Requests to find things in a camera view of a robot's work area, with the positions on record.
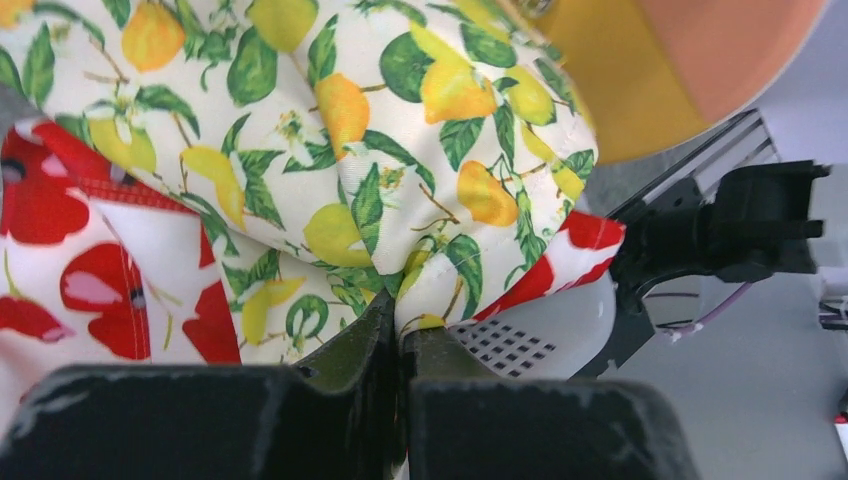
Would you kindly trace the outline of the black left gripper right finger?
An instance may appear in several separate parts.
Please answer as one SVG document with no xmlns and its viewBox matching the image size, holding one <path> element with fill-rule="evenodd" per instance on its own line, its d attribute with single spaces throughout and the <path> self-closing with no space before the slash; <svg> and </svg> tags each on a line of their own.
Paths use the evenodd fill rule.
<svg viewBox="0 0 848 480">
<path fill-rule="evenodd" d="M 447 330 L 405 337 L 413 479 L 696 479 L 680 421 L 629 381 L 495 375 Z"/>
</svg>

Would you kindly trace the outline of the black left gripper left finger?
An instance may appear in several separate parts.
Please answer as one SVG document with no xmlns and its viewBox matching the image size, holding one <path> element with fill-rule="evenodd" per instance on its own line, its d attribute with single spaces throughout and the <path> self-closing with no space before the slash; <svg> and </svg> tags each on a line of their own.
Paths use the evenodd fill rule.
<svg viewBox="0 0 848 480">
<path fill-rule="evenodd" d="M 385 479 L 394 302 L 378 294 L 294 364 L 75 365 L 37 384 L 1 442 L 5 479 Z"/>
</svg>

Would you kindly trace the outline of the white plastic basket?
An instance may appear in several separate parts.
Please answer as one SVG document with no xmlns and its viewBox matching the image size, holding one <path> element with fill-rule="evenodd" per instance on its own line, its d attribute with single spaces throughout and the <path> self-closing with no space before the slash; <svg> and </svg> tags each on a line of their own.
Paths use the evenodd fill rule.
<svg viewBox="0 0 848 480">
<path fill-rule="evenodd" d="M 483 365 L 504 378 L 568 379 L 606 345 L 616 317 L 610 275 L 450 329 Z"/>
</svg>

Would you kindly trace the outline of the yellow lemon print skirt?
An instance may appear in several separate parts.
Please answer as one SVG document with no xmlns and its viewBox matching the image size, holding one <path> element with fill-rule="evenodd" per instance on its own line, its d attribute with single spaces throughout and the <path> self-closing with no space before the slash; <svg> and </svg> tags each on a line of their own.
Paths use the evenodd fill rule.
<svg viewBox="0 0 848 480">
<path fill-rule="evenodd" d="M 498 1 L 5 1 L 1 82 L 275 249 L 299 246 L 285 175 L 370 130 L 453 172 L 514 173 L 532 133 L 577 151 L 578 197 L 597 156 L 558 54 Z"/>
</svg>

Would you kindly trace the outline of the white red flower skirt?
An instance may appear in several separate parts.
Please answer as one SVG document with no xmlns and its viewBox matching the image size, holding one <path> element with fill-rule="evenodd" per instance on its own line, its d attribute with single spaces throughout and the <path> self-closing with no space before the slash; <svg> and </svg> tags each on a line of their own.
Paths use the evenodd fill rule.
<svg viewBox="0 0 848 480">
<path fill-rule="evenodd" d="M 284 177 L 275 249 L 133 182 L 59 125 L 2 150 L 1 414 L 75 363 L 291 364 L 382 289 L 402 334 L 481 322 L 598 280 L 622 224 L 574 209 L 576 150 L 525 133 L 516 170 L 450 171 L 377 131 Z"/>
</svg>

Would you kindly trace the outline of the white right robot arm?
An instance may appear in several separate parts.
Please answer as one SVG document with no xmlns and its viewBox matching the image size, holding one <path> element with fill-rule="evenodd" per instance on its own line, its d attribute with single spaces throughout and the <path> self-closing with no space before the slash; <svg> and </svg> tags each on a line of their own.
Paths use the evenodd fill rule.
<svg viewBox="0 0 848 480">
<path fill-rule="evenodd" d="M 713 198 L 682 179 L 652 204 L 637 203 L 611 267 L 631 312 L 655 286 L 686 276 L 755 283 L 776 273 L 847 265 L 847 166 L 813 160 L 744 166 Z"/>
</svg>

